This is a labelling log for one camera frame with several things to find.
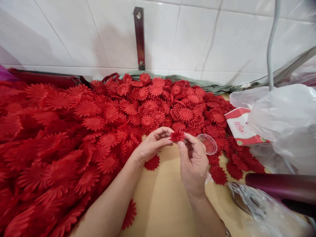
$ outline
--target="metal bracket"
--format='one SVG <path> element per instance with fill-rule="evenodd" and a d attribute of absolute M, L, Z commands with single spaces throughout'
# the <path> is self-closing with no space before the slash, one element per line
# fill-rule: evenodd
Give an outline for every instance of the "metal bracket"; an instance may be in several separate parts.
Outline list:
<path fill-rule="evenodd" d="M 134 23 L 137 45 L 138 70 L 145 70 L 145 37 L 144 37 L 144 8 L 134 8 Z"/>

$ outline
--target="red handbag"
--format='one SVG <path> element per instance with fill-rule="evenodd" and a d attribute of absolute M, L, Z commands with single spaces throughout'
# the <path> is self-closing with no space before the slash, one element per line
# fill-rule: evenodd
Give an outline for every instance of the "red handbag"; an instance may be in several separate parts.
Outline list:
<path fill-rule="evenodd" d="M 90 87 L 90 83 L 83 76 L 59 74 L 51 72 L 27 71 L 9 68 L 8 71 L 27 84 L 50 83 L 62 89 L 84 84 Z"/>

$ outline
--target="tissue box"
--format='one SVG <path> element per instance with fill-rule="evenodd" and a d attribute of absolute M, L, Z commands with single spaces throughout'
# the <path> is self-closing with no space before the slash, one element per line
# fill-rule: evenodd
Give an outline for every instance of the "tissue box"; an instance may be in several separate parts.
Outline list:
<path fill-rule="evenodd" d="M 247 124 L 249 112 L 250 109 L 239 107 L 225 114 L 227 123 L 237 144 L 239 146 L 250 146 L 258 143 L 270 143 L 269 140 L 251 131 Z"/>

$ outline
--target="plastic bag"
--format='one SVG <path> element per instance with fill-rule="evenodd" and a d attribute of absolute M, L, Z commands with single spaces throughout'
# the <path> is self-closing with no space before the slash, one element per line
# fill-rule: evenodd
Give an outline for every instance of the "plastic bag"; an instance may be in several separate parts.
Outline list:
<path fill-rule="evenodd" d="M 291 74 L 291 76 L 285 78 L 278 87 L 298 83 L 316 87 L 316 65 L 303 65 L 299 67 Z"/>
<path fill-rule="evenodd" d="M 0 65 L 0 81 L 18 80 L 14 75 L 8 72 L 3 66 Z"/>
<path fill-rule="evenodd" d="M 250 108 L 248 125 L 299 174 L 316 175 L 316 91 L 294 84 L 231 94 L 231 104 Z"/>
<path fill-rule="evenodd" d="M 250 147 L 250 153 L 271 173 L 291 174 L 282 156 L 277 154 L 272 144 L 258 144 Z"/>
<path fill-rule="evenodd" d="M 253 221 L 248 227 L 253 236 L 261 233 L 260 236 L 297 237 L 312 233 L 312 227 L 305 220 L 264 191 L 238 183 L 227 185 L 240 195 L 250 211 Z"/>

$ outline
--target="gray cable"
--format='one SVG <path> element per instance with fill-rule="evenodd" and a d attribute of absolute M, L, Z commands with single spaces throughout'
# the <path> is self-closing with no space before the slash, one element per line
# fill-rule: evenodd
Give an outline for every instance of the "gray cable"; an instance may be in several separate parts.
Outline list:
<path fill-rule="evenodd" d="M 267 48 L 267 65 L 268 65 L 268 80 L 269 80 L 269 90 L 273 90 L 274 82 L 273 82 L 273 69 L 272 69 L 272 62 L 271 62 L 271 49 L 272 49 L 272 43 L 274 34 L 276 32 L 277 23 L 280 18 L 280 0 L 276 0 L 275 6 L 274 6 L 274 19 L 273 19 L 273 25 L 270 33 L 270 38 L 268 42 L 268 48 Z"/>

